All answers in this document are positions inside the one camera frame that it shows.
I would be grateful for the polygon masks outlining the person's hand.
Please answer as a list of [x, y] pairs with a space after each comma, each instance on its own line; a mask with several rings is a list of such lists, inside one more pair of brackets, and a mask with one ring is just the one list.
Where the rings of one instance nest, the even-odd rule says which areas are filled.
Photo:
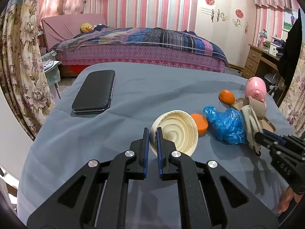
[[285, 212], [288, 209], [292, 200], [294, 200], [298, 204], [302, 197], [303, 195], [298, 195], [293, 191], [291, 187], [288, 187], [286, 191], [281, 195], [280, 203], [278, 206], [278, 213], [281, 214]]

